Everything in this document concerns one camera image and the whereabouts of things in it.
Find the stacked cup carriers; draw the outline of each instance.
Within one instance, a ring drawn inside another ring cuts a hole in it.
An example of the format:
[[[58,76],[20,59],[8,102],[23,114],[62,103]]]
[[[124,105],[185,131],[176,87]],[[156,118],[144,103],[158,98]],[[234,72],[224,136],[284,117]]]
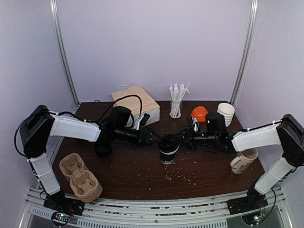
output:
[[[166,134],[162,137],[162,142],[158,143],[161,162],[164,164],[172,164],[176,151],[179,149],[179,144],[171,141],[171,137],[172,134]]]
[[[97,199],[103,191],[94,174],[89,171],[79,154],[72,153],[59,164],[62,174],[70,182],[70,186],[81,201],[89,203]]]
[[[225,125],[228,127],[231,124],[235,109],[228,103],[220,103],[218,106],[218,113],[225,117]]]

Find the brown paper bag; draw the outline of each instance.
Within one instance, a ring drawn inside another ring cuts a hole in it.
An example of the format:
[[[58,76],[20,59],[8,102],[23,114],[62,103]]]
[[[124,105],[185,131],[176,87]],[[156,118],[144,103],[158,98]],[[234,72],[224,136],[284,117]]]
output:
[[[153,98],[140,86],[133,86],[126,90],[112,93],[112,98],[117,100],[127,95],[138,95],[142,100],[142,115],[147,113],[150,115],[147,124],[152,124],[160,120],[160,106],[153,100]],[[139,118],[140,102],[137,97],[128,97],[124,100],[118,101],[114,106],[123,106],[132,111],[135,121]]]

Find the wooden table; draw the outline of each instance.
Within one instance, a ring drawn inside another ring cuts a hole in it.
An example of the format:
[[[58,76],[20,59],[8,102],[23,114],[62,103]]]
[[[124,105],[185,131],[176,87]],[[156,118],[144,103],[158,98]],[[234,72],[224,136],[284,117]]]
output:
[[[158,101],[161,107],[160,121],[149,125],[159,135],[177,133],[187,127],[186,116],[196,106],[204,106],[209,112],[217,110],[220,101],[184,101],[182,117],[169,117],[168,101]],[[97,119],[109,106],[104,103],[82,103],[77,115]],[[206,124],[200,125],[202,131]],[[237,131],[241,125],[233,118],[228,131]],[[113,144],[113,153],[107,158],[98,158],[94,143],[65,138],[55,158],[53,169],[66,193],[73,194],[69,182],[59,169],[59,162],[71,153],[78,153],[103,187],[101,198],[118,200],[171,200],[204,197],[247,190],[264,170],[258,159],[242,175],[234,174],[230,162],[235,155],[211,153],[203,147],[197,151],[180,148],[175,162],[165,165],[160,162],[158,146],[134,148],[121,142]]]

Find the orange cup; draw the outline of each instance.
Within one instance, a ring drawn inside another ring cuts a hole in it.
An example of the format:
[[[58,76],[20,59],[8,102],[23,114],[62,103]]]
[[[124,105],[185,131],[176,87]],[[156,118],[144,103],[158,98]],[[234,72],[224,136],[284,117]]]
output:
[[[196,118],[198,122],[205,122],[208,111],[203,106],[198,106],[191,112],[191,117]]]

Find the purple wall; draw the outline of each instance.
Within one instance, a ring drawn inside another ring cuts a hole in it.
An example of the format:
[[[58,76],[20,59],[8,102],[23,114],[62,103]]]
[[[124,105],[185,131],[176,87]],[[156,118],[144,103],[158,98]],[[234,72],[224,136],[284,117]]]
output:
[[[169,83],[192,82],[188,100],[229,100],[250,0],[58,2],[80,101],[112,100],[121,84],[169,100]]]
[[[0,226],[14,228],[29,187],[37,183],[14,149],[15,129],[39,104],[72,111],[74,103],[49,1],[2,0],[0,5]]]
[[[279,120],[291,113],[304,125],[304,2],[264,0],[260,4],[249,68],[237,102],[237,114],[245,127]],[[281,146],[259,149],[268,169],[282,154]],[[296,221],[304,224],[304,169],[282,183]]]

